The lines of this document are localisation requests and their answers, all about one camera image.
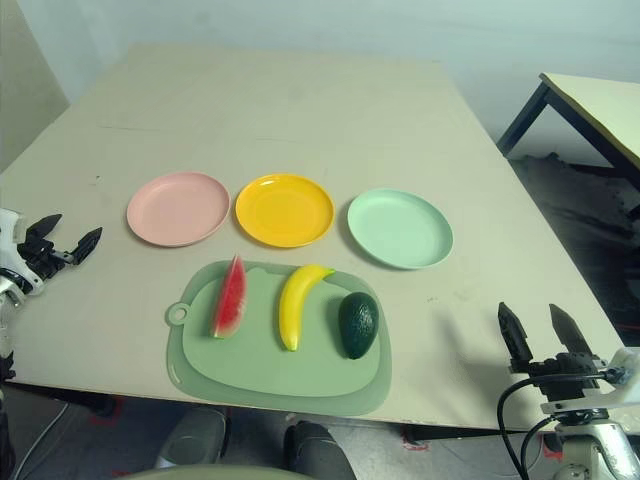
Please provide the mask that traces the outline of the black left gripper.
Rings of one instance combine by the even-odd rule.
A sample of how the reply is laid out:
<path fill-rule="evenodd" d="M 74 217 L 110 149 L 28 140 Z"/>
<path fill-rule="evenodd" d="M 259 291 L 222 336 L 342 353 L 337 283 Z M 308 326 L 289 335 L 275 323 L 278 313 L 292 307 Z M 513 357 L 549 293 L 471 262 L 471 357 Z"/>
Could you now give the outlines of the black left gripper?
<path fill-rule="evenodd" d="M 38 220 L 26 230 L 26 239 L 17 246 L 21 258 L 42 280 L 55 276 L 67 265 L 80 265 L 96 248 L 103 228 L 98 227 L 84 235 L 71 252 L 59 252 L 47 239 L 62 214 L 52 214 Z"/>

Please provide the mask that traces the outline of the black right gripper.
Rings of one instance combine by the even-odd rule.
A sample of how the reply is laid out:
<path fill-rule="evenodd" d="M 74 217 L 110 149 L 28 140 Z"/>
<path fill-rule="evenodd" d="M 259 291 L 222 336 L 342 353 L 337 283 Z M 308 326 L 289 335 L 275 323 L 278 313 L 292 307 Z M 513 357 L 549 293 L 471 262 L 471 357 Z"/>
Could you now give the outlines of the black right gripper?
<path fill-rule="evenodd" d="M 548 400 L 584 398 L 585 389 L 598 389 L 604 380 L 603 367 L 593 353 L 575 320 L 555 304 L 549 305 L 553 329 L 567 353 L 533 362 L 520 320 L 504 303 L 498 306 L 498 323 L 509 351 L 512 373 L 526 374 Z"/>

